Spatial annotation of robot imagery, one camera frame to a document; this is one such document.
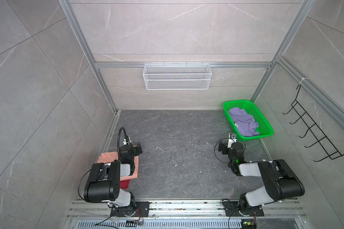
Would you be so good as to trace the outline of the salmon pink t shirt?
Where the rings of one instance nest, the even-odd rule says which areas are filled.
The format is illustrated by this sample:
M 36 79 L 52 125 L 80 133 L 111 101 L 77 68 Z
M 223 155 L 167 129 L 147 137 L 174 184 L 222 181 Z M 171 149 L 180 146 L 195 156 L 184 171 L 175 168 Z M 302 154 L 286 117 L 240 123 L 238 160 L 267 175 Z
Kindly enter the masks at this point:
M 121 159 L 118 157 L 117 151 L 102 153 L 98 158 L 98 163 L 108 164 L 115 160 L 121 162 L 120 166 L 120 181 L 136 179 L 138 177 L 139 156 L 123 155 Z

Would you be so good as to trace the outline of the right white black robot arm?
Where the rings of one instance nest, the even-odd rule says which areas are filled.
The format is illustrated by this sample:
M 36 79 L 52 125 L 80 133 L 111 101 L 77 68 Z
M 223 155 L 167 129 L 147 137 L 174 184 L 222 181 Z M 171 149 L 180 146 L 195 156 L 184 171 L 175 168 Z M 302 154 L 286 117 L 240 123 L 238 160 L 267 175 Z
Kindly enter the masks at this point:
M 239 142 L 223 143 L 220 140 L 216 147 L 223 155 L 227 155 L 227 166 L 238 177 L 259 177 L 263 186 L 240 195 L 237 206 L 234 201 L 223 200 L 222 204 L 232 211 L 232 215 L 250 216 L 258 213 L 262 205 L 275 203 L 288 198 L 296 198 L 305 194 L 305 188 L 289 165 L 283 160 L 246 162 L 245 147 Z

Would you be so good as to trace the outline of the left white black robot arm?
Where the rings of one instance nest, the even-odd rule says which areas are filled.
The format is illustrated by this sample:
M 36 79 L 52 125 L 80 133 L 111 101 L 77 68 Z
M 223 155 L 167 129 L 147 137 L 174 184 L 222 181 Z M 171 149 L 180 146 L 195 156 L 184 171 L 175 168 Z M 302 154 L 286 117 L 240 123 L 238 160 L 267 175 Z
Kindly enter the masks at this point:
M 89 203 L 107 203 L 131 216 L 137 211 L 135 197 L 125 190 L 128 182 L 138 177 L 140 144 L 121 147 L 121 155 L 115 152 L 102 153 L 92 165 L 81 196 Z

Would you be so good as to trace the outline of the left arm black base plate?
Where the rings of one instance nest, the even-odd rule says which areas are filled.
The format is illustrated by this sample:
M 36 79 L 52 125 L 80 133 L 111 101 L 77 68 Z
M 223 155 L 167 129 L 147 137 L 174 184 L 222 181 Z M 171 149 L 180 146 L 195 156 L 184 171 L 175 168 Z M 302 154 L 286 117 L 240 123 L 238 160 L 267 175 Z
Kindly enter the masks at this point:
M 131 203 L 127 207 L 116 207 L 115 205 L 111 208 L 111 216 L 116 217 L 147 217 L 150 211 L 150 202 L 148 201 L 136 201 Z

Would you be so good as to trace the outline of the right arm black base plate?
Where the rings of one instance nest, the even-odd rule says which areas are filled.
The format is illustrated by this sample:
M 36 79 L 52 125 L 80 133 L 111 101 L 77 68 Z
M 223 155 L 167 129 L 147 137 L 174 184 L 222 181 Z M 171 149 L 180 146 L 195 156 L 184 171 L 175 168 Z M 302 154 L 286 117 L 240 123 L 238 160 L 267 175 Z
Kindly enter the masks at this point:
M 222 200 L 222 205 L 228 217 L 263 217 L 264 212 L 261 206 L 251 207 L 241 201 Z

